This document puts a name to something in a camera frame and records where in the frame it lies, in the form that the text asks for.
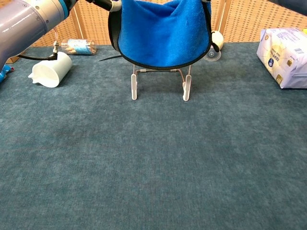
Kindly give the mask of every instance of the blue cloth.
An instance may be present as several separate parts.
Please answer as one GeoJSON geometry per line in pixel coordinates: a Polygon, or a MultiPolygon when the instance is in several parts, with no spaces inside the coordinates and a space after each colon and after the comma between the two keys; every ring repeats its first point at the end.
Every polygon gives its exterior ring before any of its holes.
{"type": "Polygon", "coordinates": [[[211,17],[210,3],[201,0],[173,0],[163,5],[123,0],[118,39],[121,53],[153,67],[195,62],[211,45],[211,25],[207,27],[203,4],[211,17]]]}
{"type": "Polygon", "coordinates": [[[4,65],[2,71],[0,72],[0,83],[5,79],[5,76],[8,72],[12,70],[12,67],[9,65],[4,65]]]}

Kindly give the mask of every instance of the woven bamboo screen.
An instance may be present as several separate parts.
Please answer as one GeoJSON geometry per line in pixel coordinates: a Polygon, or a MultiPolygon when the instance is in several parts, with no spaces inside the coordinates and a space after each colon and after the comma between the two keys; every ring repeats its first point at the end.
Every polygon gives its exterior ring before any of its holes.
{"type": "Polygon", "coordinates": [[[2,6],[5,6],[6,4],[8,4],[8,3],[10,3],[11,2],[11,0],[0,0],[0,8],[2,7],[2,6]]]}
{"type": "Polygon", "coordinates": [[[269,1],[229,1],[228,16],[221,31],[225,42],[260,41],[260,32],[265,28],[307,28],[307,17],[269,1]]]}
{"type": "Polygon", "coordinates": [[[219,13],[219,9],[221,7],[221,2],[223,0],[212,0],[211,1],[211,27],[214,30],[216,23],[217,23],[217,16],[219,13]]]}
{"type": "Polygon", "coordinates": [[[111,44],[107,26],[108,11],[85,0],[79,0],[77,4],[87,38],[100,45],[111,44]]]}

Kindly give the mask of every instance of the white round object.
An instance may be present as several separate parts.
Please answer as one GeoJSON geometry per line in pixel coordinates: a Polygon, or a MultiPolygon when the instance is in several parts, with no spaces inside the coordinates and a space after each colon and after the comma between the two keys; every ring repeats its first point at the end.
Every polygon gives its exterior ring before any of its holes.
{"type": "Polygon", "coordinates": [[[32,78],[33,83],[40,83],[48,88],[54,88],[59,85],[71,67],[71,58],[63,52],[58,52],[57,60],[44,60],[35,64],[29,78],[32,78]]]}
{"type": "Polygon", "coordinates": [[[212,31],[212,41],[216,43],[220,49],[222,49],[224,44],[224,37],[219,31],[212,31]]]}
{"type": "Polygon", "coordinates": [[[207,52],[207,54],[203,57],[207,61],[217,61],[222,56],[221,51],[216,52],[213,48],[213,46],[210,47],[210,50],[207,52]]]}

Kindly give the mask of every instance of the blue-green carpet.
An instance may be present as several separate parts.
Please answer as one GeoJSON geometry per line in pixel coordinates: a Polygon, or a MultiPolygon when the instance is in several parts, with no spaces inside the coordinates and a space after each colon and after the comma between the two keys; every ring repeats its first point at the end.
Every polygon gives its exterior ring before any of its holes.
{"type": "MultiPolygon", "coordinates": [[[[100,46],[56,88],[20,59],[0,84],[1,230],[305,230],[307,91],[282,90],[227,43],[176,73],[146,73],[100,46]]],[[[49,56],[50,47],[29,56],[49,56]]]]}

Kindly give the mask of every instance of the white package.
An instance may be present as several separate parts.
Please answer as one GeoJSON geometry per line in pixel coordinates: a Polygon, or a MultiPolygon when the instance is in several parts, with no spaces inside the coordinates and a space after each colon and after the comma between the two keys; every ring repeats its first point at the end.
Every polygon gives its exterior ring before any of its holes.
{"type": "Polygon", "coordinates": [[[263,30],[257,56],[282,89],[307,89],[307,35],[299,29],[263,30]]]}

